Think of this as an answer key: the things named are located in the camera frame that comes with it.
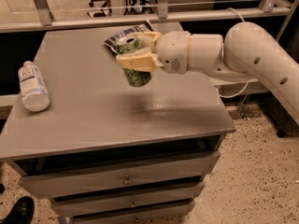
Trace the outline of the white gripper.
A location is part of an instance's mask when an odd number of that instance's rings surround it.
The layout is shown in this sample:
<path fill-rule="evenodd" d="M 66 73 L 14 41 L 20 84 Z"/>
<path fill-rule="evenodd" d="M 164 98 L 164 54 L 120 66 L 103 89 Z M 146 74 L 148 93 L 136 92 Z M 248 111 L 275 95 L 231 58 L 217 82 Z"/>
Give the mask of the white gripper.
<path fill-rule="evenodd" d="M 147 31 L 135 32 L 135 35 L 143 49 L 117 55 L 116 60 L 123 68 L 152 72 L 162 67 L 170 74 L 187 72 L 189 32 L 172 31 L 162 36 L 160 32 Z"/>

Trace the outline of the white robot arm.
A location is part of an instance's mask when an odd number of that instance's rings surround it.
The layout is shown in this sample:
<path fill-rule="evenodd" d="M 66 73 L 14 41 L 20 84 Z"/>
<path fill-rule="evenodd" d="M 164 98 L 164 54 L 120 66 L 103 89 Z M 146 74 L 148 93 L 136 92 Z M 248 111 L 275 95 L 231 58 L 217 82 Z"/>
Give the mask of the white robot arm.
<path fill-rule="evenodd" d="M 232 82 L 255 78 L 299 123 L 299 64 L 255 23 L 240 22 L 225 36 L 137 32 L 121 42 L 141 43 L 140 48 L 116 56 L 126 69 L 151 72 L 160 67 L 170 74 L 200 72 Z"/>

